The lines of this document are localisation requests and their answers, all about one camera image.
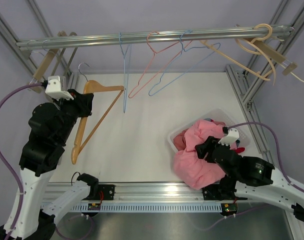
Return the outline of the salmon pink t shirt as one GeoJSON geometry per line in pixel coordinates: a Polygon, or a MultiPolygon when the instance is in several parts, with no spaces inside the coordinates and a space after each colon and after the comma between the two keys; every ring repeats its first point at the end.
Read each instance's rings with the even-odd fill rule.
{"type": "MultiPolygon", "coordinates": [[[[208,122],[212,122],[214,123],[215,125],[218,125],[218,126],[223,126],[225,127],[226,124],[224,122],[221,122],[221,121],[214,121],[213,119],[211,118],[205,118],[204,119],[205,121],[208,121],[208,122]]],[[[178,151],[182,151],[186,148],[186,141],[185,141],[185,132],[187,131],[188,129],[184,129],[182,130],[179,134],[177,134],[174,138],[173,138],[173,144],[175,146],[175,148],[178,150],[178,151]]]]}

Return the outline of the light pink t shirt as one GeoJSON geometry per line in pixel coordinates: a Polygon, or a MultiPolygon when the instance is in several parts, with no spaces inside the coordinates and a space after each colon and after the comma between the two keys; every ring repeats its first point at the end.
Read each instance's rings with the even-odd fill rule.
{"type": "Polygon", "coordinates": [[[195,146],[202,144],[209,136],[222,138],[223,126],[200,119],[185,132],[186,148],[174,155],[173,172],[189,187],[200,190],[225,176],[224,171],[215,163],[198,159],[195,146]]]}

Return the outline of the magenta t shirt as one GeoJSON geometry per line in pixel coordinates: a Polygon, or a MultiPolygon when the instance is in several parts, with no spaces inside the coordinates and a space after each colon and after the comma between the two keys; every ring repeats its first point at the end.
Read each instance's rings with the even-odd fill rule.
{"type": "Polygon", "coordinates": [[[238,147],[237,149],[235,149],[235,152],[236,152],[237,154],[241,154],[241,153],[243,153],[245,150],[246,150],[245,147],[238,147]]]}

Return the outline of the pink wire hanger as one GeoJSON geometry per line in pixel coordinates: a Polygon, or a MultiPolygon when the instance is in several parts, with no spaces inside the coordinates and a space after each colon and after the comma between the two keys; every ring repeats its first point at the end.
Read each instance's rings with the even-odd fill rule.
{"type": "Polygon", "coordinates": [[[145,75],[147,74],[147,71],[148,70],[150,70],[150,67],[151,67],[151,65],[152,65],[152,63],[153,63],[153,61],[155,60],[155,57],[156,57],[156,55],[158,55],[158,54],[160,54],[160,53],[162,53],[162,52],[164,52],[164,51],[166,51],[166,50],[168,50],[168,49],[170,49],[170,48],[172,48],[173,46],[175,46],[175,45],[177,45],[178,43],[179,43],[179,41],[176,41],[176,42],[174,42],[174,43],[172,43],[172,44],[170,44],[170,45],[168,45],[168,46],[166,46],[165,48],[162,48],[162,49],[160,49],[160,50],[155,50],[153,47],[152,47],[152,45],[151,45],[151,43],[150,43],[150,37],[152,36],[152,35],[155,35],[155,36],[157,36],[157,35],[160,35],[160,32],[158,32],[158,31],[152,31],[152,32],[150,32],[149,34],[148,34],[148,36],[147,36],[147,38],[146,38],[146,44],[148,45],[148,47],[150,48],[150,50],[152,51],[152,54],[153,54],[153,56],[152,56],[152,58],[150,59],[150,61],[149,61],[149,63],[147,64],[147,66],[145,67],[145,69],[144,69],[144,71],[143,71],[143,73],[141,74],[141,76],[140,76],[140,78],[139,78],[139,80],[137,81],[137,84],[136,84],[136,86],[130,91],[130,93],[127,95],[128,96],[128,98],[129,99],[132,99],[132,98],[134,98],[135,96],[137,96],[160,72],[161,72],[161,70],[164,70],[165,69],[165,67],[167,67],[168,65],[169,65],[169,63],[174,59],[174,58],[176,58],[178,55],[179,55],[179,53],[177,53],[176,55],[174,55],[173,57],[172,57],[172,59],[171,60],[169,60],[160,70],[158,70],[145,84],[142,84],[141,82],[142,82],[142,80],[143,80],[143,78],[145,77],[145,75]]]}

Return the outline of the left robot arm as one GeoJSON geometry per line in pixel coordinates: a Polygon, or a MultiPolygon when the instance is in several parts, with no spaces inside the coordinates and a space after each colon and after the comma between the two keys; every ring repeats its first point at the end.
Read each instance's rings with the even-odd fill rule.
{"type": "Polygon", "coordinates": [[[92,111],[92,93],[80,94],[73,89],[67,92],[71,99],[38,105],[28,121],[31,132],[22,149],[20,174],[14,176],[18,193],[8,222],[0,226],[0,240],[48,240],[73,206],[99,194],[99,180],[83,173],[69,190],[48,207],[41,207],[77,119],[90,116],[92,111]]]}

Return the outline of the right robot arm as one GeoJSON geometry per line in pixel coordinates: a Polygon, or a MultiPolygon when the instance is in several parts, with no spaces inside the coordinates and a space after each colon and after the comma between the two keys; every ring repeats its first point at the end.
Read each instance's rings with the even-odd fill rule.
{"type": "Polygon", "coordinates": [[[219,183],[202,188],[205,200],[256,200],[293,213],[304,222],[304,184],[259,157],[237,154],[213,136],[195,150],[199,159],[224,171],[219,183]]]}

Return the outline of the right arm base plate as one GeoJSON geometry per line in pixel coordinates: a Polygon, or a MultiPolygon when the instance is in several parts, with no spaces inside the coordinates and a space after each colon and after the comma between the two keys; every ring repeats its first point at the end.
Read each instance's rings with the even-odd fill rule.
{"type": "Polygon", "coordinates": [[[202,194],[204,200],[234,201],[239,199],[239,197],[235,196],[235,189],[224,187],[220,184],[211,184],[203,187],[202,194]]]}

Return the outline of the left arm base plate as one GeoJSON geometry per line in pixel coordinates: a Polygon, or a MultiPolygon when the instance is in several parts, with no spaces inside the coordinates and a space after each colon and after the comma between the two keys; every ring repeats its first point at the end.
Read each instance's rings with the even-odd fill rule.
{"type": "Polygon", "coordinates": [[[115,195],[114,184],[98,184],[90,188],[89,196],[84,200],[89,201],[113,201],[115,195]]]}

